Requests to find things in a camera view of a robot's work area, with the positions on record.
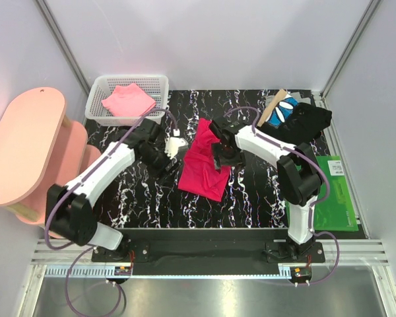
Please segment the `crimson red t-shirt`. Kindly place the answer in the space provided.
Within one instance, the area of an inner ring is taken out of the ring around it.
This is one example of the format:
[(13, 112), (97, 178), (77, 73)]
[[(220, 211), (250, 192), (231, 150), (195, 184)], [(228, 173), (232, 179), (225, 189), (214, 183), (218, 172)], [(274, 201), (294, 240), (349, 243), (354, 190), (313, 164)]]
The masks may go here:
[(231, 168), (215, 168), (211, 145), (219, 139), (209, 129), (210, 123), (210, 120), (199, 119), (195, 139), (183, 158), (178, 189), (221, 202)]

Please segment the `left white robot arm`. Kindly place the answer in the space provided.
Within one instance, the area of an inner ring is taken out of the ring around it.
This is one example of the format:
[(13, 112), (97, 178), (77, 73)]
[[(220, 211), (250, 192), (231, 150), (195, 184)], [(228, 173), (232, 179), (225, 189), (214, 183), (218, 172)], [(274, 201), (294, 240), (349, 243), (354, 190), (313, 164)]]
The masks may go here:
[(171, 176), (178, 169), (176, 156), (187, 149), (187, 141), (174, 128), (163, 146), (155, 144), (160, 126), (142, 119), (123, 132), (80, 175), (64, 186), (52, 185), (46, 198), (45, 237), (55, 233), (69, 244), (105, 250), (114, 261), (123, 261), (131, 252), (129, 239), (120, 231), (100, 223), (93, 209), (105, 189), (135, 162), (146, 165), (157, 180)]

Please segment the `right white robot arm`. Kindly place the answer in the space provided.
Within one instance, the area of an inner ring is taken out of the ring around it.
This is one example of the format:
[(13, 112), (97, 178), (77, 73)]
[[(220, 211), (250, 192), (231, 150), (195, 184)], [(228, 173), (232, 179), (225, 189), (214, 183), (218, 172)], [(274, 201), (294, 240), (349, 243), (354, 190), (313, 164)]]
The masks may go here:
[(286, 241), (271, 255), (295, 262), (304, 260), (315, 243), (314, 209), (321, 186), (327, 183), (312, 148), (306, 143), (294, 146), (279, 141), (252, 125), (226, 117), (212, 120), (209, 129), (218, 139), (211, 145), (217, 171), (224, 166), (245, 166), (245, 153), (277, 169), (279, 189), (289, 206), (289, 225)]

